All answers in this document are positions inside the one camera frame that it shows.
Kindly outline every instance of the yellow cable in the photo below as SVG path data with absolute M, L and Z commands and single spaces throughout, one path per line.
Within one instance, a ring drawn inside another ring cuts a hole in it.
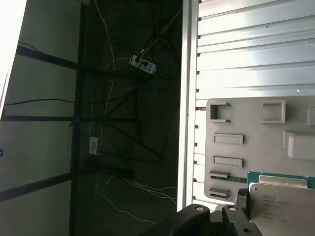
M 102 14 L 101 14 L 101 12 L 100 12 L 100 9 L 99 9 L 99 7 L 98 7 L 98 5 L 97 5 L 96 0 L 94 0 L 94 3 L 95 3 L 95 6 L 96 6 L 96 8 L 97 8 L 97 11 L 98 11 L 98 13 L 99 13 L 99 16 L 100 16 L 100 18 L 101 18 L 101 20 L 102 20 L 102 22 L 103 22 L 103 24 L 104 24 L 104 26 L 105 26 L 105 29 L 106 29 L 106 33 L 107 33 L 107 37 L 108 37 L 108 42 L 109 42 L 109 46 L 110 46 L 110 50 L 111 50 L 111 53 L 112 53 L 112 58 L 113 58 L 113 61 L 112 61 L 112 63 L 113 63 L 113 69 L 114 69 L 114 71 L 115 71 L 115 70 L 116 70 L 116 68 L 115 68 L 115 56 L 114 56 L 114 50 L 113 50 L 113 47 L 112 47 L 112 43 L 111 43 L 111 41 L 110 41 L 110 37 L 109 37 L 109 33 L 108 33 L 108 29 L 107 29 L 107 25 L 106 25 L 105 20 L 104 20 L 104 18 L 103 18 L 103 16 L 102 16 Z M 108 100 L 110 99 L 110 96 L 111 96 L 111 94 L 112 94 L 112 90 L 113 90 L 114 82 L 115 82 L 115 78 L 113 79 L 113 81 L 112 81 L 112 85 L 111 85 L 110 90 L 109 90 L 109 95 L 108 95 L 108 99 L 107 99 L 107 102 L 106 102 L 106 106 L 105 106 L 105 111 L 104 111 L 104 114 L 105 114 L 105 113 L 106 113 L 106 111 L 107 111 L 107 107 L 108 107 Z M 100 133 L 101 133 L 100 145 L 102 145 L 102 144 L 103 144 L 103 127 L 101 127 Z

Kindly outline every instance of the bright light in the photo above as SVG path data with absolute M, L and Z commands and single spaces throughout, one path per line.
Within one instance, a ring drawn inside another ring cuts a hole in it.
M 26 0 L 1 2 L 0 7 L 0 117 L 18 44 Z

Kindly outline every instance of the wall outlet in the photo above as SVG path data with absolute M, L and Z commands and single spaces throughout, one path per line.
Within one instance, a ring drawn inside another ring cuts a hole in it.
M 89 154 L 97 155 L 98 138 L 90 137 Z
M 147 60 L 144 60 L 144 59 L 140 59 L 139 62 L 136 61 L 138 57 L 136 55 L 133 55 L 131 58 L 130 58 L 130 61 L 129 61 L 129 64 L 130 65 L 133 65 L 145 72 L 148 72 L 149 74 L 153 75 L 156 70 L 157 70 L 157 65 L 147 61 Z

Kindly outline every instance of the white wall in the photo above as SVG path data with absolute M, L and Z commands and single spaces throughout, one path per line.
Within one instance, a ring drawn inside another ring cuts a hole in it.
M 28 0 L 20 41 L 77 61 L 80 4 Z M 61 98 L 74 101 L 76 72 L 16 56 L 6 103 Z M 5 107 L 7 115 L 72 116 L 73 105 L 37 102 Z M 69 122 L 1 122 L 0 191 L 69 172 Z M 0 235 L 68 235 L 70 183 L 0 203 Z

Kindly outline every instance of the screw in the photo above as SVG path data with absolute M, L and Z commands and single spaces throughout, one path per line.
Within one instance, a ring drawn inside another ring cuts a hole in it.
M 229 209 L 229 210 L 237 210 L 237 208 L 234 207 L 234 206 L 229 206 L 228 209 Z

